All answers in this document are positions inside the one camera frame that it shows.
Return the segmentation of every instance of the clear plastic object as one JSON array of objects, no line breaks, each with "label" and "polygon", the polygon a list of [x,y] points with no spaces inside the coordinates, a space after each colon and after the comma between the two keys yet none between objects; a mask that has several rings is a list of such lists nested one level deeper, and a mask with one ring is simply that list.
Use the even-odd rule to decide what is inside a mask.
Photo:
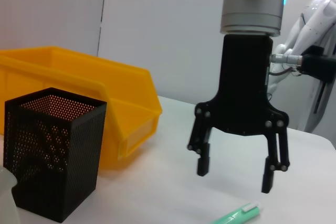
[{"label": "clear plastic object", "polygon": [[13,174],[0,166],[0,223],[20,224],[12,188],[17,181]]}]

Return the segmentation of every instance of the yellow storage bin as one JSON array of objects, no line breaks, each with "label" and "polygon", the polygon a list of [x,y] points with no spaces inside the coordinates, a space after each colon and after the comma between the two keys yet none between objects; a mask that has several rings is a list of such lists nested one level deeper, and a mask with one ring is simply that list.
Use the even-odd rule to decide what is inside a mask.
[{"label": "yellow storage bin", "polygon": [[149,71],[57,47],[0,51],[4,102],[54,87],[107,101],[100,168],[116,166],[155,131],[162,113]]}]

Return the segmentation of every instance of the white humanoid robot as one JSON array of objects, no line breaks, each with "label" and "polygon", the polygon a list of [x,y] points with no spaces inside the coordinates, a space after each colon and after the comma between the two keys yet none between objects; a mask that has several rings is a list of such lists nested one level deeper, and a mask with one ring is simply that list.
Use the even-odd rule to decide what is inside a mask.
[{"label": "white humanoid robot", "polygon": [[269,193],[274,171],[285,172],[290,165],[289,118],[269,103],[267,95],[286,76],[273,75],[268,80],[270,67],[273,74],[285,69],[282,65],[270,66],[270,62],[299,66],[302,73],[322,80],[321,89],[334,81],[336,60],[325,61],[320,55],[321,49],[332,55],[336,42],[332,32],[336,22],[335,0],[313,0],[311,9],[303,12],[287,42],[272,55],[270,37],[280,34],[283,7],[284,0],[224,0],[221,32],[228,35],[224,37],[218,93],[212,100],[196,105],[195,123],[187,146],[200,155],[197,166],[200,176],[208,173],[209,137],[213,127],[242,136],[264,135],[268,157],[261,191]]},{"label": "white humanoid robot", "polygon": [[[334,58],[336,44],[336,0],[311,0],[294,24],[284,44],[275,49],[275,54],[302,55],[313,48],[317,54]],[[272,95],[278,83],[285,79],[293,66],[271,63],[268,94]],[[312,132],[321,121],[334,85],[334,79],[324,82],[315,79],[311,95],[307,97],[307,109],[301,117],[299,130]]]}]

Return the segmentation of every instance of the cable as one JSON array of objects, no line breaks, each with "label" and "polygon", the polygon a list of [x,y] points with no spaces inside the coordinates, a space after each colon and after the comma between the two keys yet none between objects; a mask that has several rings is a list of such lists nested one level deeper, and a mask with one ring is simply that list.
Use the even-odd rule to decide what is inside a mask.
[{"label": "cable", "polygon": [[278,73],[272,73],[272,72],[270,72],[269,74],[271,76],[282,76],[283,74],[285,74],[285,73],[287,73],[289,71],[292,71],[292,70],[293,70],[293,68],[289,67],[289,68],[285,69],[284,71],[281,71],[281,72],[278,72]]},{"label": "cable", "polygon": [[299,71],[298,71],[297,69],[293,69],[293,70],[292,70],[292,73],[290,73],[290,74],[291,74],[292,76],[294,76],[294,77],[298,77],[298,76],[301,76],[301,75],[302,75],[300,72],[299,72],[299,74],[294,75],[294,74],[293,74],[294,72],[299,72]]}]

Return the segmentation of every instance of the white wall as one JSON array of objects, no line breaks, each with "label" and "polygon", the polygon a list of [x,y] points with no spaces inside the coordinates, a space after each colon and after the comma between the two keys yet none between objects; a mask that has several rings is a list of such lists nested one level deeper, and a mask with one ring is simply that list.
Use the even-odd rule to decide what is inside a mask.
[{"label": "white wall", "polygon": [[[281,36],[284,43],[310,0],[287,0]],[[99,56],[147,68],[159,95],[198,103],[217,91],[223,35],[223,0],[106,0]],[[296,128],[311,78],[286,79],[272,104]]]},{"label": "white wall", "polygon": [[103,0],[0,0],[0,49],[56,45],[96,55]]}]

